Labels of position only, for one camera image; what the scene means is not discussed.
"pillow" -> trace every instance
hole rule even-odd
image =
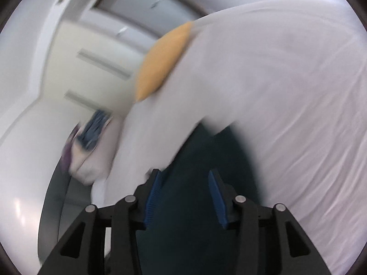
[[[162,85],[186,47],[192,22],[187,22],[160,38],[146,55],[140,68],[136,101],[146,99]]]
[[[122,119],[113,116],[100,134],[96,147],[91,152],[80,151],[78,142],[73,143],[71,176],[84,185],[91,185],[97,179],[106,179],[118,147]]]

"silver screw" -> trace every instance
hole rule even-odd
[[[92,213],[94,210],[95,210],[95,206],[93,205],[86,206],[86,212]]]
[[[238,195],[234,198],[237,203],[244,203],[246,201],[246,198],[242,195]]]
[[[276,204],[275,208],[278,210],[278,211],[281,211],[281,212],[284,212],[287,208],[285,205],[283,205],[282,203],[278,203]]]
[[[133,202],[135,202],[135,200],[136,200],[136,197],[133,196],[132,194],[126,196],[126,198],[125,198],[125,202],[127,202],[127,203],[133,203]]]

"wrinkled sheet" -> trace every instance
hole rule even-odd
[[[234,123],[263,205],[284,203],[345,274],[367,241],[366,37],[351,9],[312,0],[199,19],[163,87],[127,116],[104,204],[165,168],[203,118]]]

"mattress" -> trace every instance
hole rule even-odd
[[[274,0],[199,19],[163,87],[126,117],[103,204],[164,169],[200,120],[233,124],[262,205],[284,203],[345,274],[367,241],[366,61],[367,34],[341,5]]]

